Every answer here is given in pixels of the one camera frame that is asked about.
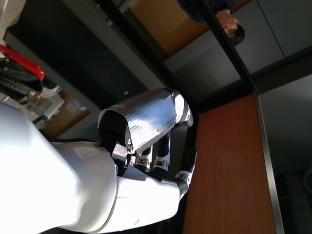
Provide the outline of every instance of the wooden table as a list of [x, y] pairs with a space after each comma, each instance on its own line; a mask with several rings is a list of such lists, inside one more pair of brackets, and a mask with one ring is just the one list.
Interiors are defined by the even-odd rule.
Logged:
[[199, 115], [184, 234], [274, 234], [255, 97]]

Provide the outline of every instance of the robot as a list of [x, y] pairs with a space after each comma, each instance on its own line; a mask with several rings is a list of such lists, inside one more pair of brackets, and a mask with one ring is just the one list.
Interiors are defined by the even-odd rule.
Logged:
[[[37, 234], [60, 227], [99, 234], [174, 216], [190, 186], [197, 151], [183, 156], [175, 178], [164, 179], [170, 131], [192, 124], [182, 95], [157, 89], [103, 110], [101, 142], [49, 142], [22, 112], [0, 103], [1, 231]], [[152, 209], [150, 201], [156, 202]]]

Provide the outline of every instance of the wooden surface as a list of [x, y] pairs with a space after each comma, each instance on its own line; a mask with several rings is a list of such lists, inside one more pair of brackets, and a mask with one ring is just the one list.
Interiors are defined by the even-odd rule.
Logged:
[[[238, 0], [237, 10], [249, 0]], [[177, 0], [136, 0], [131, 10], [168, 55], [198, 38], [209, 27], [192, 21]]]
[[253, 96], [199, 116], [184, 234], [274, 234]]

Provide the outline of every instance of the person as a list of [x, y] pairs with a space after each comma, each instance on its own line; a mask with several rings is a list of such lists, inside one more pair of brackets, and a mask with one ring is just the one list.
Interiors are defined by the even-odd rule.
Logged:
[[[206, 23], [194, 0], [177, 0], [185, 13], [197, 23]], [[245, 30], [232, 15], [232, 9], [237, 0], [207, 0], [225, 33], [232, 39], [234, 46], [245, 38]]]

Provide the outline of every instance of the metal frame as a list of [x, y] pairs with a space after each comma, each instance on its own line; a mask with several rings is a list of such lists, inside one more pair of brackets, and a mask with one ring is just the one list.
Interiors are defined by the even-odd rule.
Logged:
[[274, 178], [273, 167], [272, 167], [272, 162], [271, 162], [270, 150], [269, 150], [267, 135], [265, 131], [265, 125], [264, 125], [264, 119], [263, 119], [262, 110], [261, 110], [261, 101], [260, 101], [260, 97], [258, 94], [255, 94], [254, 98], [255, 98], [255, 104], [256, 104], [257, 113], [258, 113], [259, 128], [260, 128], [262, 148], [263, 148], [263, 156], [264, 156], [265, 168], [267, 171], [267, 179], [268, 179], [268, 185], [269, 185], [269, 191], [270, 191], [272, 211], [273, 211], [273, 216], [274, 216], [274, 221], [275, 221], [275, 231], [276, 231], [276, 234], [283, 234], [284, 226], [283, 226], [282, 216], [281, 216], [281, 212], [279, 208], [279, 201], [278, 201], [275, 178]]
[[84, 106], [86, 106], [95, 115], [101, 112], [101, 109], [91, 101], [84, 93], [74, 87], [69, 81], [64, 79], [59, 73], [57, 73], [49, 64], [38, 57], [30, 48], [28, 48], [22, 41], [16, 38], [9, 31], [5, 34], [5, 41], [14, 45], [14, 50], [21, 55], [27, 55], [27, 58], [40, 65], [44, 70], [47, 77], [53, 78], [53, 81], [61, 86], [64, 90], [70, 93], [73, 97], [77, 98]]

